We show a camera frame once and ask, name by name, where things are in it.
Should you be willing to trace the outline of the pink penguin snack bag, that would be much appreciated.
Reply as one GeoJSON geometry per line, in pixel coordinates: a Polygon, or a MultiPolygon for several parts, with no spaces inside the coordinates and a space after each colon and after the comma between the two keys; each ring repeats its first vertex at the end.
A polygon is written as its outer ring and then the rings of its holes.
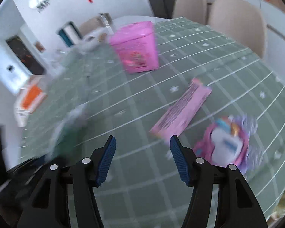
{"type": "Polygon", "coordinates": [[[242,174],[246,174],[258,168],[263,160],[262,150],[250,144],[250,136],[257,129],[257,119],[253,116],[219,118],[206,128],[193,151],[212,165],[227,167],[234,164],[242,174]]]}

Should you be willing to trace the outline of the green checked tablecloth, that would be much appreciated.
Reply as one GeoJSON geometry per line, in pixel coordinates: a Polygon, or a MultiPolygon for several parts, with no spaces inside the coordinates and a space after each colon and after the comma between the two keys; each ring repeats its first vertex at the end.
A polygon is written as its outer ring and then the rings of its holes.
{"type": "Polygon", "coordinates": [[[251,115],[258,123],[250,143],[263,161],[246,177],[269,217],[285,190],[285,85],[253,51],[208,26],[185,18],[155,25],[160,67],[130,74],[109,45],[85,55],[70,53],[65,72],[29,117],[20,160],[49,151],[54,128],[81,102],[86,131],[65,146],[77,162],[110,135],[117,148],[106,182],[95,189],[106,227],[180,227],[192,189],[180,179],[168,145],[150,129],[199,79],[211,95],[181,134],[192,147],[216,119],[251,115]]]}

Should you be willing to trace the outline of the orange white box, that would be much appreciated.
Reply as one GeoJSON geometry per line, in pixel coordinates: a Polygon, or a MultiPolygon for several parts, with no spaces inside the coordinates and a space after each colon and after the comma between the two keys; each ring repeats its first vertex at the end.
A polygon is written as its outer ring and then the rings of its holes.
{"type": "Polygon", "coordinates": [[[19,89],[14,103],[14,115],[18,127],[24,128],[27,125],[29,116],[35,112],[46,97],[46,84],[41,76],[29,80],[19,89]]]}

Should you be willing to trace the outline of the pink flat box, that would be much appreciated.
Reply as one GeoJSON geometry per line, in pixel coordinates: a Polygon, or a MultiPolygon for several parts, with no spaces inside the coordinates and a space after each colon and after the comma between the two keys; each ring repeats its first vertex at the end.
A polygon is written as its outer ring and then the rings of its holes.
{"type": "Polygon", "coordinates": [[[192,79],[187,91],[167,110],[150,132],[167,143],[172,136],[180,136],[211,92],[212,89],[204,86],[197,78],[192,79]]]}

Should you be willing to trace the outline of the pink storage box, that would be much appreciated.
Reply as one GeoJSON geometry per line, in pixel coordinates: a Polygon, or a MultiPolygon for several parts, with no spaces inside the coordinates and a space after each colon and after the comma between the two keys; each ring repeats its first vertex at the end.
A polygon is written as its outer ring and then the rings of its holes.
{"type": "Polygon", "coordinates": [[[141,73],[159,68],[155,30],[151,21],[128,24],[117,30],[109,44],[129,73],[141,73]]]}

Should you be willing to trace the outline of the metal kettle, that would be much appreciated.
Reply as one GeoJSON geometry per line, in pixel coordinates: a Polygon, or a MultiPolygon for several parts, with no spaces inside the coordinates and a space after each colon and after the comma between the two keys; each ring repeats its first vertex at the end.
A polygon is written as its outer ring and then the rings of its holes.
{"type": "Polygon", "coordinates": [[[100,20],[101,20],[102,25],[104,27],[106,27],[110,31],[114,31],[113,30],[113,21],[112,21],[111,16],[109,15],[109,13],[100,13],[99,17],[100,17],[100,20]]]}

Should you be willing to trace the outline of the far beige chair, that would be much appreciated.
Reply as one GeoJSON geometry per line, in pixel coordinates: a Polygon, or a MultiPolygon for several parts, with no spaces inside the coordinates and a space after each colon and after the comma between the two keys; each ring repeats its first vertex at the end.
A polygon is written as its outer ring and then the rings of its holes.
{"type": "Polygon", "coordinates": [[[185,17],[188,20],[205,25],[206,13],[206,0],[176,0],[172,18],[185,17]]]}

